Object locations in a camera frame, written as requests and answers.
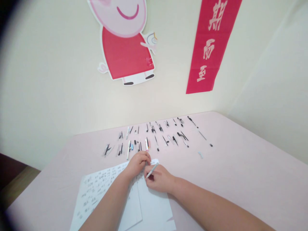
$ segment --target smile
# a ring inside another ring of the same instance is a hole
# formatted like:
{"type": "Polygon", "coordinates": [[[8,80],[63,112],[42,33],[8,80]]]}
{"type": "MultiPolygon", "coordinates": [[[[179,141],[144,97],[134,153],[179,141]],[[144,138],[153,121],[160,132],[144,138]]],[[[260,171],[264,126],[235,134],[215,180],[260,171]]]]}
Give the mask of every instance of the smile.
{"type": "Polygon", "coordinates": [[[131,19],[134,19],[134,18],[137,16],[137,14],[138,14],[138,12],[139,12],[139,4],[137,4],[137,11],[136,11],[136,13],[135,13],[133,16],[127,16],[127,15],[123,14],[119,7],[116,7],[116,9],[118,10],[119,14],[120,14],[123,18],[125,18],[125,19],[127,19],[127,20],[131,20],[131,19]]]}

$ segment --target red banner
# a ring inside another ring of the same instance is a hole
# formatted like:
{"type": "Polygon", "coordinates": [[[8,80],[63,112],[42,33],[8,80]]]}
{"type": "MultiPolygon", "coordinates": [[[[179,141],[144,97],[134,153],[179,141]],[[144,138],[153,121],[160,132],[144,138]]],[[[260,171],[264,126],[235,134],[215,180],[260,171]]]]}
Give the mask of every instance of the red banner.
{"type": "Polygon", "coordinates": [[[186,94],[211,91],[242,0],[202,0],[186,94]]]}

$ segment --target person's right hand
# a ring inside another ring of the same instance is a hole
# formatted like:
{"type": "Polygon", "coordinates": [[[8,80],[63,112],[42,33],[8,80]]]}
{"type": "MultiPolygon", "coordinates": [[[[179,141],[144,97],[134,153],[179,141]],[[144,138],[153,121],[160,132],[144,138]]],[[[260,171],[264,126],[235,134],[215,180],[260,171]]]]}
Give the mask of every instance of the person's right hand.
{"type": "Polygon", "coordinates": [[[175,177],[171,175],[167,169],[165,169],[165,167],[158,165],[154,172],[148,178],[146,178],[153,167],[154,165],[146,166],[144,170],[144,178],[147,186],[150,189],[162,193],[171,193],[175,185],[175,177]]]}

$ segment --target cream wall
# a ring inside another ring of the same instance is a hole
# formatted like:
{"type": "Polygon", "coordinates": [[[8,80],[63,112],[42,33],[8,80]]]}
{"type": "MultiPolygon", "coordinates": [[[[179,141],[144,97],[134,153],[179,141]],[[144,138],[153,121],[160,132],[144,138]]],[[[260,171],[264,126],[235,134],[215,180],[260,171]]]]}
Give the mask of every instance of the cream wall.
{"type": "Polygon", "coordinates": [[[297,1],[228,117],[308,164],[308,1],[297,1]]]}
{"type": "Polygon", "coordinates": [[[85,0],[25,1],[1,52],[0,152],[43,169],[73,135],[185,114],[227,114],[292,0],[243,0],[214,90],[186,95],[201,0],[148,0],[156,77],[124,87],[97,71],[85,0]]]}

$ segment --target pink pig face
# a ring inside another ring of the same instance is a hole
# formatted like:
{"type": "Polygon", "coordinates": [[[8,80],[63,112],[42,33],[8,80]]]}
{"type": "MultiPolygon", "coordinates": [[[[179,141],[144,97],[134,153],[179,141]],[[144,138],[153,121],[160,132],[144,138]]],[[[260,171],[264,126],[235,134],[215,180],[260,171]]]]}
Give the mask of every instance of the pink pig face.
{"type": "Polygon", "coordinates": [[[145,25],[145,0],[89,0],[99,22],[116,36],[137,35],[145,25]]]}

